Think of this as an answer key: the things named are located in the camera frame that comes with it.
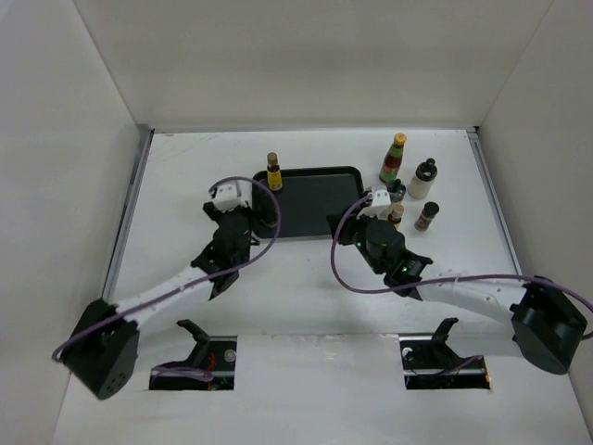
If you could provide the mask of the small yellow-label oil bottle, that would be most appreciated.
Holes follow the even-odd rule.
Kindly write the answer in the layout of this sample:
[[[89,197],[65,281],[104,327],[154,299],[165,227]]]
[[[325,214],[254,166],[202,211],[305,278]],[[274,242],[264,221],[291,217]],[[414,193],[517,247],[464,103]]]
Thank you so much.
[[[283,188],[283,178],[277,154],[267,155],[267,185],[272,192],[279,192]]]

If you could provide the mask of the yellow-label brown sauce bottle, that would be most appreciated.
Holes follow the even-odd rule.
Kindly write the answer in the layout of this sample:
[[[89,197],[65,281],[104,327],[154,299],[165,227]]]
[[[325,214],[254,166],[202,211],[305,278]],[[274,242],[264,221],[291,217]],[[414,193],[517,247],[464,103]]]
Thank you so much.
[[[398,230],[402,222],[405,208],[401,204],[393,204],[387,213],[387,220]]]

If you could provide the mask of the beige spice grinder bottle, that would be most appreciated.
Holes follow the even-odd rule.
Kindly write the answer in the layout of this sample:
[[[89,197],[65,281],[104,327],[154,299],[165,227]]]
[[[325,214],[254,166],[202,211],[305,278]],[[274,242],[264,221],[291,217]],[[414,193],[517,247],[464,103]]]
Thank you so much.
[[[400,179],[386,183],[385,188],[392,204],[397,204],[403,201],[407,189]]]

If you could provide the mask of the tall red sauce bottle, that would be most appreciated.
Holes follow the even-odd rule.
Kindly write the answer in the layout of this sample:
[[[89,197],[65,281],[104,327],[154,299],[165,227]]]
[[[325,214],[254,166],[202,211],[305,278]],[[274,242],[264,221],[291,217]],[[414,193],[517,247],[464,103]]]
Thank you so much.
[[[404,146],[407,142],[407,136],[404,133],[396,133],[392,145],[389,147],[382,168],[379,172],[379,180],[384,183],[396,181],[402,160]]]

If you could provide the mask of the dark-lid brown spice jar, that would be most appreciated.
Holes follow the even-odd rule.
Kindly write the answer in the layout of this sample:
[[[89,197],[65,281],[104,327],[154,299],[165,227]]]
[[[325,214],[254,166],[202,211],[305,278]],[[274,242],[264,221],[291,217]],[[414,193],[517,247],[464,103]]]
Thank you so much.
[[[435,216],[439,213],[440,208],[437,203],[434,201],[426,202],[423,206],[423,209],[414,223],[414,228],[420,232],[425,232],[428,230],[430,224],[432,223]]]

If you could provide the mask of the white pepper grinder bottle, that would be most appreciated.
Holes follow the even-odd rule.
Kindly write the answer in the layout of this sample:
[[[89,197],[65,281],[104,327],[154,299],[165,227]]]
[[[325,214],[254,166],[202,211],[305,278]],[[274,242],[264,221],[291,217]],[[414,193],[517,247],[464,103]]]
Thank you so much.
[[[421,162],[414,172],[413,177],[407,187],[407,192],[414,199],[424,199],[427,197],[432,184],[435,182],[438,169],[435,159],[427,158]]]

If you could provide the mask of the small brown spice jar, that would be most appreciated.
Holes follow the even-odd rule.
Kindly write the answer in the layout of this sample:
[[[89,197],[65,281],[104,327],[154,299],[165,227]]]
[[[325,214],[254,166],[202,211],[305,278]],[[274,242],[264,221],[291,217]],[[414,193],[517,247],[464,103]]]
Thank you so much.
[[[259,224],[263,227],[274,229],[277,226],[277,213],[272,199],[261,188],[254,186],[252,189],[254,212]]]

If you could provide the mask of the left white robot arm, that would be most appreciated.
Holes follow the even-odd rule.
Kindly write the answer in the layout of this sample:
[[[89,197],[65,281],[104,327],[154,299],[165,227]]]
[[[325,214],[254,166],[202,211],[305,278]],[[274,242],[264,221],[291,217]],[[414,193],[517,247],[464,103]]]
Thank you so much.
[[[142,327],[185,299],[207,302],[231,287],[241,270],[259,260],[250,250],[256,213],[243,197],[243,176],[215,183],[203,211],[217,225],[201,253],[173,277],[129,299],[88,304],[68,340],[52,354],[100,401],[131,379]]]

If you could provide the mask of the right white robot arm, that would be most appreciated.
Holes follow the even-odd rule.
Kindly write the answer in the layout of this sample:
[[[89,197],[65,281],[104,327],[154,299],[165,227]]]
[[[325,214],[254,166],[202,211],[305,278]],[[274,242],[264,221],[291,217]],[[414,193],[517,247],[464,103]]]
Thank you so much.
[[[485,339],[435,338],[429,352],[440,366],[453,365],[465,347],[468,355],[519,355],[543,371],[565,375],[587,339],[587,319],[575,305],[584,298],[545,277],[447,272],[407,249],[404,235],[390,222],[345,213],[330,216],[328,223],[334,248],[355,247],[382,276],[380,293],[443,303],[500,324],[500,330]]]

